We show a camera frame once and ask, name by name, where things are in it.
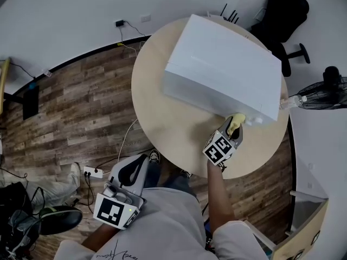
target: power cable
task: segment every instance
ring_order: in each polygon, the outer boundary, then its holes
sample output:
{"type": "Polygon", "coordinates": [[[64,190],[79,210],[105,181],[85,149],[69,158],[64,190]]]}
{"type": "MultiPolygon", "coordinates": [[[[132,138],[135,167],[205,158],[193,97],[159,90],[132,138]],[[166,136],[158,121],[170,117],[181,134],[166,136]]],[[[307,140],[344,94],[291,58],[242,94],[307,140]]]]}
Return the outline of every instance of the power cable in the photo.
{"type": "Polygon", "coordinates": [[[130,128],[134,125],[134,123],[135,123],[137,120],[138,120],[138,119],[135,119],[135,121],[134,121],[133,123],[131,123],[131,125],[129,126],[128,130],[127,130],[126,133],[125,133],[124,140],[123,140],[123,142],[122,142],[122,144],[121,144],[121,147],[120,147],[120,150],[119,150],[119,153],[118,153],[118,160],[117,160],[117,163],[119,163],[120,153],[121,153],[121,150],[123,149],[126,136],[128,135],[128,132],[129,132],[130,128]]]}
{"type": "Polygon", "coordinates": [[[142,34],[136,27],[134,27],[133,25],[131,25],[131,24],[129,23],[129,21],[124,20],[124,22],[128,23],[128,25],[129,25],[130,27],[134,28],[140,35],[143,35],[144,37],[146,36],[145,34],[142,34]]]}
{"type": "Polygon", "coordinates": [[[134,51],[135,51],[135,55],[136,55],[136,57],[137,57],[137,51],[136,51],[136,49],[135,49],[135,48],[132,48],[132,47],[129,47],[129,46],[126,46],[126,45],[123,43],[123,33],[121,32],[121,28],[120,28],[120,27],[117,27],[117,28],[118,28],[119,31],[120,31],[121,44],[122,44],[123,46],[125,46],[126,48],[129,48],[129,49],[134,50],[134,51]]]}
{"type": "Polygon", "coordinates": [[[36,193],[37,193],[37,191],[38,191],[39,189],[40,189],[40,191],[41,191],[41,195],[42,195],[42,198],[43,198],[43,206],[42,206],[41,209],[44,209],[44,207],[45,207],[45,205],[46,205],[46,200],[44,199],[44,193],[43,193],[43,189],[42,189],[41,187],[37,187],[37,188],[36,188],[36,190],[35,190],[35,192],[34,192],[34,194],[33,194],[33,197],[31,198],[30,203],[33,202],[33,200],[34,200],[34,198],[35,198],[35,196],[36,196],[36,193]]]}
{"type": "Polygon", "coordinates": [[[204,215],[204,213],[205,213],[205,211],[206,211],[206,209],[207,209],[207,206],[208,206],[208,202],[206,203],[204,209],[202,210],[201,215],[204,215]]]}
{"type": "Polygon", "coordinates": [[[13,175],[13,176],[15,176],[15,177],[18,177],[18,178],[21,178],[21,179],[25,179],[25,180],[27,181],[27,177],[28,177],[28,174],[27,174],[27,173],[25,173],[24,176],[19,176],[19,175],[16,175],[16,174],[14,174],[14,173],[8,171],[8,170],[5,170],[5,169],[2,168],[2,167],[0,167],[0,170],[5,171],[5,172],[7,172],[7,173],[9,173],[10,175],[13,175]]]}
{"type": "Polygon", "coordinates": [[[15,64],[15,63],[11,63],[11,62],[10,62],[10,65],[21,68],[21,69],[22,69],[26,74],[28,74],[31,78],[35,79],[34,76],[30,75],[30,73],[27,72],[27,71],[26,71],[22,66],[20,66],[19,64],[15,64]]]}
{"type": "Polygon", "coordinates": [[[86,184],[87,184],[87,186],[88,186],[88,196],[87,196],[88,204],[85,204],[85,203],[82,203],[82,202],[77,202],[77,203],[78,203],[78,204],[81,204],[81,205],[84,205],[84,206],[88,206],[90,212],[91,212],[92,214],[94,214],[94,212],[93,212],[92,209],[91,209],[91,205],[94,203],[94,193],[93,193],[93,190],[92,190],[92,188],[91,188],[90,176],[91,176],[90,173],[87,174],[87,172],[85,172],[85,181],[86,181],[86,184]],[[92,198],[93,198],[91,203],[89,203],[89,194],[90,194],[90,193],[92,193],[92,198]]]}

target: black office chair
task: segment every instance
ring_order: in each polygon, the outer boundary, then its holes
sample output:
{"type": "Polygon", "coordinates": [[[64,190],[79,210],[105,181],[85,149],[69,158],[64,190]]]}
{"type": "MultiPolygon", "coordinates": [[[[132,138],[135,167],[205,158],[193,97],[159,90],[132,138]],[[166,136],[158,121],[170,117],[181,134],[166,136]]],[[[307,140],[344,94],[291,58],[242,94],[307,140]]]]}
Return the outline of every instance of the black office chair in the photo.
{"type": "Polygon", "coordinates": [[[285,77],[291,75],[289,59],[304,56],[306,63],[310,63],[303,44],[300,44],[300,51],[289,55],[281,44],[286,42],[296,28],[307,19],[309,9],[306,0],[268,0],[263,20],[252,26],[250,31],[282,61],[282,73],[285,77]]]}

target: sneaker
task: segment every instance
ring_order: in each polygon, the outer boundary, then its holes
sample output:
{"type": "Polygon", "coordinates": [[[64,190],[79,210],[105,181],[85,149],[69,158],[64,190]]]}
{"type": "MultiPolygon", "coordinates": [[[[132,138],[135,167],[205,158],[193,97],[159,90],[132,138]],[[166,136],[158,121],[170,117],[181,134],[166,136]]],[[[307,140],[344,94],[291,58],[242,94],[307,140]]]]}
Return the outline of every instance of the sneaker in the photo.
{"type": "Polygon", "coordinates": [[[191,178],[191,176],[193,175],[192,173],[190,173],[188,171],[184,171],[184,170],[181,170],[180,174],[187,177],[187,178],[191,178]]]}
{"type": "Polygon", "coordinates": [[[76,175],[78,178],[80,178],[80,167],[79,164],[76,162],[73,162],[71,164],[70,173],[76,175]]]}
{"type": "Polygon", "coordinates": [[[157,151],[156,149],[152,149],[152,151],[150,152],[149,158],[150,158],[150,163],[154,161],[157,164],[159,164],[160,163],[159,151],[157,151]]]}

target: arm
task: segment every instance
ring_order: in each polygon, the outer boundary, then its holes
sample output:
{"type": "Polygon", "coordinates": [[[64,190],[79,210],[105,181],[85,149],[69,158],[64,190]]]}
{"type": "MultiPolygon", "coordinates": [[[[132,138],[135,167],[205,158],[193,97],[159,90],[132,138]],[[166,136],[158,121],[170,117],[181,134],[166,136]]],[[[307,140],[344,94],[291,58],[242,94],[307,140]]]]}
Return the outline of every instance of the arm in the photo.
{"type": "Polygon", "coordinates": [[[223,224],[235,220],[234,210],[230,203],[224,184],[221,168],[207,162],[208,200],[211,233],[223,224]]]}
{"type": "Polygon", "coordinates": [[[96,229],[85,241],[82,243],[86,248],[97,252],[106,244],[114,235],[120,230],[107,224],[103,224],[96,229]]]}

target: jeans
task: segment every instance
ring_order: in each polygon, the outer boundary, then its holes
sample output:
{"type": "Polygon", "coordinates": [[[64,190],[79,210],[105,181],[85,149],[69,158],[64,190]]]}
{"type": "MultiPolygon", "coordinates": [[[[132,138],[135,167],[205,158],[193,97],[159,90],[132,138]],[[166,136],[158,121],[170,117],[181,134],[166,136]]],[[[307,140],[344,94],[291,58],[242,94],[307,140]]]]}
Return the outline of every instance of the jeans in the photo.
{"type": "MultiPolygon", "coordinates": [[[[153,161],[149,164],[144,189],[157,187],[161,171],[162,169],[157,162],[153,161]]],[[[163,187],[180,190],[196,198],[193,190],[189,187],[189,178],[185,174],[170,176],[163,187]]]]}

